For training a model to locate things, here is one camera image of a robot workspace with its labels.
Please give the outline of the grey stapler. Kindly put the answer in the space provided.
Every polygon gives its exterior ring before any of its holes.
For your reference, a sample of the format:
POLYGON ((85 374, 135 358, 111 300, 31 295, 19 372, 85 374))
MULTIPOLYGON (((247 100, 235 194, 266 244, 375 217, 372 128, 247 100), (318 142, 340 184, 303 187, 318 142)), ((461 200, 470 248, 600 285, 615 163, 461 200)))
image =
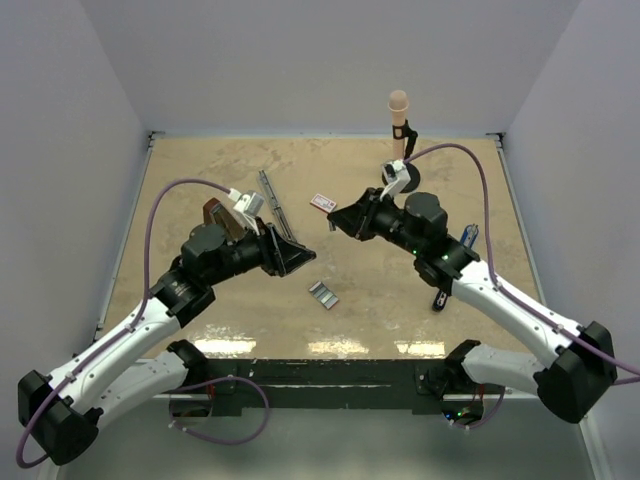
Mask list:
POLYGON ((259 171, 258 182, 265 195, 265 199, 269 205, 272 215, 277 220, 279 226, 281 227, 282 232, 285 234, 285 237, 290 241, 296 241, 294 233, 289 225, 289 222, 282 209, 282 206, 276 195, 276 192, 273 189, 272 184, 269 180, 269 177, 264 170, 259 171))

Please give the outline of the red white staple box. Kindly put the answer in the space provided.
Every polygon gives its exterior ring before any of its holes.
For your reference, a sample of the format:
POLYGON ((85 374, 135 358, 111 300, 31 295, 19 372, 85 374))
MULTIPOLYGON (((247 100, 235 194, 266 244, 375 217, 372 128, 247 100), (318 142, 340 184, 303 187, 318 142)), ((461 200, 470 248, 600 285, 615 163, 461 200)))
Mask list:
POLYGON ((329 214, 336 209, 337 203, 330 198, 317 193, 310 200, 310 205, 322 212, 329 214))

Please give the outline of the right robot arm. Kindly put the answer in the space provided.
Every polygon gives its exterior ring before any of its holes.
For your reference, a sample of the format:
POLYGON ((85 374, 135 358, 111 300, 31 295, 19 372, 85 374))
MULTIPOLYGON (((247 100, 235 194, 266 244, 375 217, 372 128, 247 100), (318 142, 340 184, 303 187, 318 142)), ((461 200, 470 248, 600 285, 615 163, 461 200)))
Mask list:
POLYGON ((562 317, 515 289, 471 248, 452 237, 437 196, 413 193, 398 207, 369 188, 352 205, 327 216, 359 241, 379 236, 413 254, 428 285, 476 308, 514 336, 527 353, 469 341, 448 357, 448 386, 459 393, 477 384, 511 387, 537 396, 556 417, 576 424, 614 384, 617 370, 609 330, 562 317))

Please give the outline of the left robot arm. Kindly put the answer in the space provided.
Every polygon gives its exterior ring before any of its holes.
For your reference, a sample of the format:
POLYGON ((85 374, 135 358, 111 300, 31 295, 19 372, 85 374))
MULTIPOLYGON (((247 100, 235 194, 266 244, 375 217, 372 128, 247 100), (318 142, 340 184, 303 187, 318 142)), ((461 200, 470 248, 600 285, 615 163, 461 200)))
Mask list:
POLYGON ((228 240, 219 225, 195 227, 169 270, 115 329, 49 374, 32 370, 19 380, 24 438, 33 438, 56 465, 75 460, 99 433, 106 414, 100 397, 143 353, 206 310, 215 300, 215 285, 254 268, 285 277, 315 257, 271 223, 237 241, 228 240))

